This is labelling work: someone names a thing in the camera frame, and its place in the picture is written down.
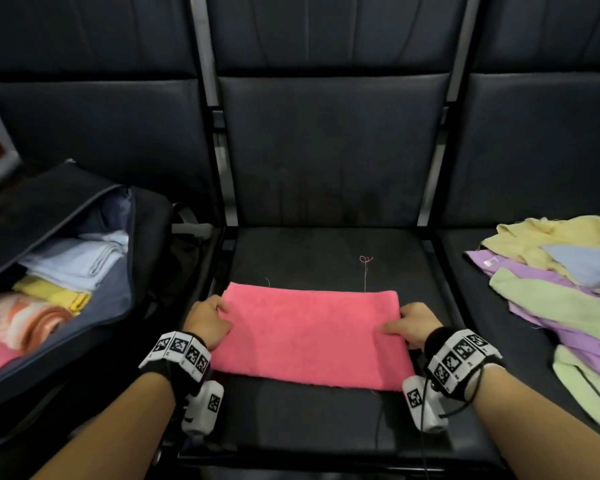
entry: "chair backrest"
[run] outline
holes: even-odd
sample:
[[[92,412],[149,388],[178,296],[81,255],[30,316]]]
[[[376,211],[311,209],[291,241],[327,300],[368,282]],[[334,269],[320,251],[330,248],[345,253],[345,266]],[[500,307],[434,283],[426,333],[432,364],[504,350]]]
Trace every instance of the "chair backrest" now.
[[[416,224],[466,0],[207,0],[241,225]]]
[[[0,0],[0,116],[33,173],[66,159],[224,221],[189,0]]]
[[[433,222],[600,214],[600,0],[485,1]]]

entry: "forearm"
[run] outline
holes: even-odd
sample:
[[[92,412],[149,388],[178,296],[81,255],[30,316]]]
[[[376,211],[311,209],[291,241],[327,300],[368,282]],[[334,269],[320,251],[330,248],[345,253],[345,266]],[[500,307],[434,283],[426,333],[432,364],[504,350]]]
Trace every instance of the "forearm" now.
[[[600,479],[600,435],[507,371],[483,374],[473,407],[517,478]]]
[[[168,380],[144,374],[33,478],[142,479],[174,409]]]

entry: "leather upholstery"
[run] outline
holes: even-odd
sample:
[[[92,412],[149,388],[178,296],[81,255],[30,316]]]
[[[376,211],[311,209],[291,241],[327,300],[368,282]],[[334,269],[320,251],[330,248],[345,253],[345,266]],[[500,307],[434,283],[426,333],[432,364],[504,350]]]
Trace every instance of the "leather upholstery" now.
[[[240,224],[415,226],[447,80],[220,78]]]
[[[438,232],[453,271],[452,284],[460,291],[462,305],[473,321],[467,325],[499,348],[507,370],[515,377],[600,433],[600,426],[587,416],[552,370],[556,337],[510,313],[506,300],[489,288],[487,275],[463,256],[494,233],[493,229]]]
[[[220,74],[448,72],[466,0],[208,0]]]
[[[0,79],[195,75],[192,33],[189,0],[0,0]]]
[[[0,82],[0,116],[30,173],[71,158],[222,220],[196,79]]]
[[[474,72],[600,70],[600,0],[486,0]]]
[[[600,73],[472,74],[442,224],[600,215]]]
[[[450,323],[424,249],[407,230],[241,228],[230,279],[259,286],[361,292],[360,255],[374,258],[368,264],[367,291],[396,290],[403,303],[423,300],[440,320]],[[214,379],[224,384],[225,395],[207,441],[220,445],[223,458],[237,447],[238,452],[252,449],[264,455],[343,454],[357,460],[369,455],[382,465],[405,458],[420,462],[419,434],[400,393],[227,374],[215,374]],[[447,411],[456,406],[445,405]],[[450,419],[447,435],[424,435],[424,441],[430,461],[499,462],[471,410]]]

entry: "person's left hand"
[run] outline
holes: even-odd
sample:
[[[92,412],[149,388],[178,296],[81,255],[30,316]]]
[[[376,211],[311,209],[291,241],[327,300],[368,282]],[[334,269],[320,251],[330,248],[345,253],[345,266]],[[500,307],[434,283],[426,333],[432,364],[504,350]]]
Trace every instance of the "person's left hand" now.
[[[224,312],[229,311],[222,297],[218,295],[195,302],[182,329],[204,340],[209,351],[220,345],[233,327],[233,323],[218,316],[218,308]]]

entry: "light green cloth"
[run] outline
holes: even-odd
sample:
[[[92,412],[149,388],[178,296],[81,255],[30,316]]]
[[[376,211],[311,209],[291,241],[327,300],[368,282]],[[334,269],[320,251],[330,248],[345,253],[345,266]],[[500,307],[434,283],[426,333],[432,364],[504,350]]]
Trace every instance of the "light green cloth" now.
[[[582,409],[600,424],[600,375],[563,345],[555,350],[553,371]]]
[[[600,339],[600,298],[533,278],[519,278],[499,268],[491,288],[536,317],[562,323]]]

